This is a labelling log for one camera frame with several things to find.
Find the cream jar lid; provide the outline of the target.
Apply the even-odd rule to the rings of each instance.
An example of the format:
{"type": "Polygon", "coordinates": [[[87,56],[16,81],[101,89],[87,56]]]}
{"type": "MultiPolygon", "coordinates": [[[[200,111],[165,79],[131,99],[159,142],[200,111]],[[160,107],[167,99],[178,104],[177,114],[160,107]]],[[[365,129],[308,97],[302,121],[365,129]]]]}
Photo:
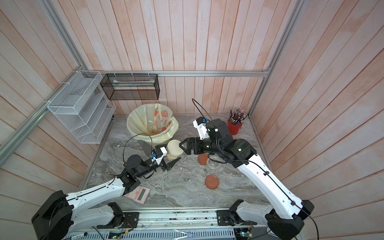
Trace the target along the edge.
{"type": "Polygon", "coordinates": [[[170,140],[166,147],[168,155],[174,158],[180,157],[184,153],[184,151],[180,147],[180,143],[181,141],[179,140],[170,140]]]}

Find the oatmeal jar with cream lid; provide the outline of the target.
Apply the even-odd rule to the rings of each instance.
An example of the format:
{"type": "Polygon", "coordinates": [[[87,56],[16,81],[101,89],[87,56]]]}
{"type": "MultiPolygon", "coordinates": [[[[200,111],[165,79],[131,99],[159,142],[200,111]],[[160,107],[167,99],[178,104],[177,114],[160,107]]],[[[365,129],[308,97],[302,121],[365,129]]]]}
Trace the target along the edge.
{"type": "Polygon", "coordinates": [[[178,159],[180,156],[173,156],[170,153],[167,153],[166,158],[170,161],[178,159]]]}

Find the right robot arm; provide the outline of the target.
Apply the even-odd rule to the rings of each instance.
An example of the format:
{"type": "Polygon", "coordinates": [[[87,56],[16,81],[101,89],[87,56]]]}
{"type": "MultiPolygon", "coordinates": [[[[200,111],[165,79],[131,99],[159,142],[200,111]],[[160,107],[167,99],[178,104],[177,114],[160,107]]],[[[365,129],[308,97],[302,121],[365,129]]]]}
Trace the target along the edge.
{"type": "Polygon", "coordinates": [[[230,225],[254,222],[267,226],[281,240],[295,238],[303,229],[305,219],[314,210],[309,200],[291,193],[264,164],[256,149],[244,140],[235,140],[227,124],[199,117],[193,122],[199,136],[186,138],[179,146],[187,154],[214,154],[222,164],[231,164],[248,177],[270,202],[261,206],[237,200],[229,209],[230,225]]]}

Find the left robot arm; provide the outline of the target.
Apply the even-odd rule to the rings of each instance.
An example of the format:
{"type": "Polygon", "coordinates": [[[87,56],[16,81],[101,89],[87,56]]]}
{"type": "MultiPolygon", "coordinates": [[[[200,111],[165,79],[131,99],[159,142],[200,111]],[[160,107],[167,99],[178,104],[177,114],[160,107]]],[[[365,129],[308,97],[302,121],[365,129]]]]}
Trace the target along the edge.
{"type": "Polygon", "coordinates": [[[132,192],[141,184],[140,177],[154,173],[157,168],[169,171],[178,161],[143,161],[139,155],[132,155],[124,162],[123,171],[106,183],[70,194],[54,192],[32,217],[37,238],[61,240],[72,232],[91,227],[119,227],[124,221],[124,213],[117,203],[98,209],[95,206],[132,192]]]}

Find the brown jar lid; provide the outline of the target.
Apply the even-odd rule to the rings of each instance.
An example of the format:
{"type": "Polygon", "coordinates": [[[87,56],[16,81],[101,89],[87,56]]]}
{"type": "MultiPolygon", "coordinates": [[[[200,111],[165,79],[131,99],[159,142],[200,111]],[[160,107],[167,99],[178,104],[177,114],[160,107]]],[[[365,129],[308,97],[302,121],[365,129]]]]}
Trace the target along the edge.
{"type": "Polygon", "coordinates": [[[215,175],[208,175],[205,179],[205,185],[208,189],[215,190],[218,188],[220,180],[215,175]]]}
{"type": "Polygon", "coordinates": [[[198,155],[198,162],[202,166],[206,166],[207,165],[208,159],[209,159],[208,154],[200,154],[200,155],[198,155]]]}

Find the oatmeal jar with brown lid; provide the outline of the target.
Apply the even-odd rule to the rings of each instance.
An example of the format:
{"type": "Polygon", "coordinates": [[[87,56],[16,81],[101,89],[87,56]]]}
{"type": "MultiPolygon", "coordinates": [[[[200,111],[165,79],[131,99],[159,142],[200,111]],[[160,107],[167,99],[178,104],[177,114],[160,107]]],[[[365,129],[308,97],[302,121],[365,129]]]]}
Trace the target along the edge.
{"type": "Polygon", "coordinates": [[[207,166],[210,170],[215,171],[220,168],[221,164],[217,163],[215,161],[212,161],[211,159],[207,160],[207,166]]]}

